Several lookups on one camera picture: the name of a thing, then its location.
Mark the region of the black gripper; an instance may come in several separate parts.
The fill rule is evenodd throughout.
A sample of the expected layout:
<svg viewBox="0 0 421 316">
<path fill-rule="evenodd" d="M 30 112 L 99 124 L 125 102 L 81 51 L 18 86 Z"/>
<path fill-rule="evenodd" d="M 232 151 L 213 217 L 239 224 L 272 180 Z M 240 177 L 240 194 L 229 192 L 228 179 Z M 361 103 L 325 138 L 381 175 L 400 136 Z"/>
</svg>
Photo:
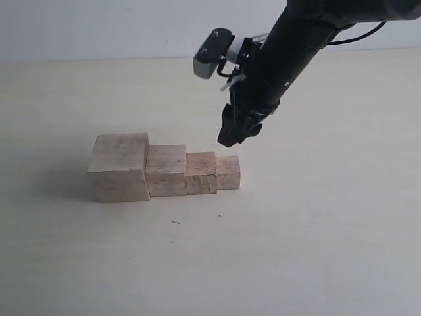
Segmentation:
<svg viewBox="0 0 421 316">
<path fill-rule="evenodd" d="M 222 112 L 217 142 L 230 148 L 257 136 L 262 122 L 328 40 L 327 32 L 270 32 L 261 44 L 231 36 L 224 56 L 239 69 L 227 82 L 230 102 Z"/>
</svg>

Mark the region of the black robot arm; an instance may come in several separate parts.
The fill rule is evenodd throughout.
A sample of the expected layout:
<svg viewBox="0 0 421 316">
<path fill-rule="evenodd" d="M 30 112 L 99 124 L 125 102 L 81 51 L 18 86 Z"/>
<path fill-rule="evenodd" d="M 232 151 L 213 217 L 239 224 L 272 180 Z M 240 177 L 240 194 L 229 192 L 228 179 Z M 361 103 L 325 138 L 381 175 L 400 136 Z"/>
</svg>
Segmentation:
<svg viewBox="0 0 421 316">
<path fill-rule="evenodd" d="M 288 1 L 264 43 L 246 38 L 237 55 L 227 52 L 239 73 L 230 84 L 218 143 L 232 147 L 256 136 L 295 79 L 341 31 L 419 17 L 419 1 Z"/>
</svg>

